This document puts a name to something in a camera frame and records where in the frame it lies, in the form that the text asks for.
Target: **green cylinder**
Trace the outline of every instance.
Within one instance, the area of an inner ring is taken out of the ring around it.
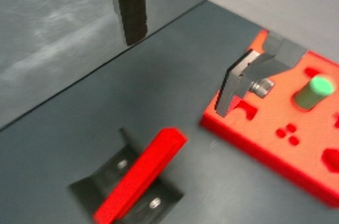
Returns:
[[[309,110],[335,91],[333,81],[324,75],[315,75],[309,82],[296,92],[292,99],[296,106]]]

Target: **red block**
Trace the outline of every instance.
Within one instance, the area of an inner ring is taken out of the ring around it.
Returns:
[[[251,49],[261,53],[267,31]],[[264,99],[248,93],[225,118],[215,111],[216,97],[201,125],[287,177],[327,205],[339,207],[339,90],[309,111],[291,100],[317,73],[339,86],[339,64],[308,52],[296,67],[271,77]]]
[[[111,224],[113,220],[123,218],[185,142],[185,137],[175,128],[160,131],[95,212],[96,223]]]

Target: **hole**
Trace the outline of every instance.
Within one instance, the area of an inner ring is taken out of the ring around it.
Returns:
[[[296,126],[293,124],[287,124],[285,129],[291,133],[296,132]]]
[[[240,101],[235,109],[244,109],[247,112],[247,119],[251,120],[255,117],[257,109],[252,107],[244,100]]]
[[[292,146],[297,146],[299,143],[300,143],[299,139],[297,139],[295,136],[291,136],[291,137],[288,138],[288,142],[289,142],[289,144],[291,144]]]
[[[311,68],[311,67],[307,67],[304,69],[304,73],[308,77],[313,77],[316,74],[320,73],[320,70],[315,69],[315,68]]]
[[[335,124],[333,124],[333,127],[335,127],[336,129],[339,129],[339,113],[335,113],[335,114],[333,114],[333,119],[336,120],[336,121],[335,121]]]
[[[339,172],[339,150],[325,149],[323,151],[321,161],[331,172]]]
[[[275,131],[275,134],[283,138],[285,136],[285,133],[283,132],[283,130],[279,128],[276,131]]]

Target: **red handle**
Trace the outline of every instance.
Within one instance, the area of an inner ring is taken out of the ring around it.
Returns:
[[[123,218],[185,142],[184,135],[175,128],[163,129],[159,132],[95,212],[93,220],[97,224],[111,224],[113,220]]]

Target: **screw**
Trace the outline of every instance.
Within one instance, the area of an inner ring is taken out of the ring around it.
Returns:
[[[161,200],[160,200],[159,197],[156,197],[156,198],[151,201],[151,203],[149,203],[149,208],[151,208],[151,209],[155,209],[155,208],[160,205],[160,203],[161,203]]]
[[[273,87],[273,82],[264,78],[260,82],[253,82],[249,92],[252,92],[259,98],[264,98]]]
[[[128,161],[127,160],[123,160],[116,166],[119,169],[123,169],[128,164]]]

